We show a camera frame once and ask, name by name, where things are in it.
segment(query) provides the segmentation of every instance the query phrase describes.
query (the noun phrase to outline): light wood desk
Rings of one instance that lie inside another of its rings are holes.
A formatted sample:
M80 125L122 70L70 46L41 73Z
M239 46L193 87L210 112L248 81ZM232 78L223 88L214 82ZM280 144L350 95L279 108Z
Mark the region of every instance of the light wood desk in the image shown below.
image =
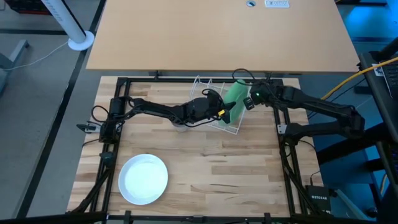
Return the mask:
M333 0L107 1L87 64L96 70L356 72Z
M116 80L102 77L95 105L108 108ZM284 84L299 87L296 78L285 78ZM191 83L133 83L130 95L175 105L189 101L191 87ZM101 110L96 114L98 119L105 119ZM290 110L289 114L292 122L308 124L305 110ZM96 138L98 135L88 134L86 141ZM304 140L313 143L312 138ZM319 170L317 155L308 144L300 142L296 148L303 183L309 184L310 175ZM83 148L69 210L77 207L94 185L101 150L99 142ZM118 178L124 163L143 153L165 162L169 182L158 200L136 206L121 196ZM269 212L272 217L289 217L272 108L257 106L247 111L238 135L205 125L178 133L166 119L137 115L123 126L116 164L108 210L112 215L131 210L134 215L263 217ZM315 185L322 184L320 174L315 174L313 180ZM294 185L292 188L299 212Z

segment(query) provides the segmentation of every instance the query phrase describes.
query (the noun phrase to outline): gray floor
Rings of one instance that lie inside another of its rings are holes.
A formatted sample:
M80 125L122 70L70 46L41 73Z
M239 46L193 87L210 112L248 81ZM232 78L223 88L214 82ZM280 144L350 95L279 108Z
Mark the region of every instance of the gray floor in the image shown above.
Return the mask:
M99 0L69 0L67 3L83 28L88 29ZM389 17L389 11L382 7L345 6L340 7L340 12L352 37L393 38L398 34L397 24ZM358 15L363 15L363 12L367 14L361 21ZM0 29L60 30L61 28L51 16L19 15L7 9L0 12ZM31 48L24 52L20 65L33 62L67 41L67 37L62 35L0 34L0 51L9 54L19 39L27 39L31 45ZM377 50L385 44L354 43L358 52ZM78 54L68 47L63 47L40 63L14 71L8 80L7 87L0 97L0 141L3 155L0 157L0 170L2 170L0 219L11 218L16 213L21 195L25 192L34 171L63 92L68 85ZM76 128L76 124L89 119L100 76L146 75L138 72L88 71L84 69L85 63L32 202L29 216L60 214L65 211L81 153L81 144L85 137ZM300 84L308 94L322 96L346 77L346 75L322 77L303 75L300 77ZM344 86L342 90L354 83L356 81ZM349 92L338 102L352 103L354 100L364 102L368 99L368 96L358 96ZM359 110L366 116L374 114L373 100L367 101ZM313 122L317 122L320 117L314 117Z

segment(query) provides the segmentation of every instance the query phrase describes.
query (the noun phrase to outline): white wire rack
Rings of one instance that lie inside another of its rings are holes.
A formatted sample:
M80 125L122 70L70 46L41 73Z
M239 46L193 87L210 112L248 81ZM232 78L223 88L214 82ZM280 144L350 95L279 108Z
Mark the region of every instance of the white wire rack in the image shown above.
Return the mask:
M214 91L217 91L221 97L223 97L226 94L225 90L225 83L213 83L212 79L209 79L208 82L201 82L200 76L198 75L193 81L192 89L191 89L191 94L190 94L190 99L194 99L196 97L203 97L202 95L202 90L205 88L212 89ZM241 127L241 123L244 117L244 113L246 112L246 108L243 109L239 119L233 123L227 124L227 125L220 125L218 121L214 121L211 123L208 123L206 125L211 126L213 128L223 130L232 134L237 134L239 131L239 128Z

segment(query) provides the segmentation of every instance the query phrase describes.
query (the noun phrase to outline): white cable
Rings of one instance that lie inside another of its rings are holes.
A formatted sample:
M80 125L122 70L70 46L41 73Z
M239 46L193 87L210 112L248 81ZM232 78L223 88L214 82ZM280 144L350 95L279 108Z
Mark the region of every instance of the white cable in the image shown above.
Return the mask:
M29 63L29 64L27 64L27 65L21 65L21 66L17 66L17 67L14 67L14 68L7 68L7 69L3 69L4 71L11 71L11 70L14 70L14 69L17 69L17 68L22 68L22 67L26 67L26 66L29 66L29 65L33 65L33 64L35 64L35 63L37 63L37 62L39 62L39 61L41 61L41 60L43 60L43 59L46 59L47 57L49 57L51 54L53 54L56 50L58 50L58 49L60 49L61 47L63 47L65 44L67 44L68 42L65 42L64 44L62 44L61 46L59 46L59 47L57 47L56 49L54 49L53 51L51 51L48 55L46 55L46 56L44 56L44 57L42 57L42 58L40 58L40 59L37 59L36 61L34 61L34 62L32 62L32 63Z
M371 98L373 98L373 96L370 96L367 100L365 100L363 103L361 103L360 105L356 106L355 109L358 110L358 108L362 105L364 105L366 102L368 102Z

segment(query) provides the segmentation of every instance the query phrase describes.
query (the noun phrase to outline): yellow cable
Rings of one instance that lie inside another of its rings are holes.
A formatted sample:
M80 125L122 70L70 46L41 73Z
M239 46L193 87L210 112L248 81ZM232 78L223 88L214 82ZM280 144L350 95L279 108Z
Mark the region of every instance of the yellow cable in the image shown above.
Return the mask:
M387 174L384 174L383 179L381 181L381 188L380 188L381 195L383 195L384 186L386 185L386 179L387 179Z
M395 61L397 61L397 60L398 60L398 57L393 58L393 59L390 59L390 60L385 61L385 62L383 62L383 63L377 64L377 65L372 66L372 67L370 67L370 68L367 68L367 69L365 69L365 70L359 71L358 73L355 73L354 75L348 77L346 80L342 81L339 85L337 85L336 87L334 87L332 90L330 90L330 91L329 91L325 96L323 96L321 99L326 100L326 99L329 98L335 91L337 91L338 89L340 89L344 84L348 83L349 81L353 80L354 78L356 78L356 77L358 77L358 76L360 76L360 75L362 75L362 74L364 74L364 73L366 73L366 72L368 72L368 71L370 71L370 70L373 70L373 69L375 69L375 68L381 67L381 66L383 66L383 65L387 65L388 63L395 62Z

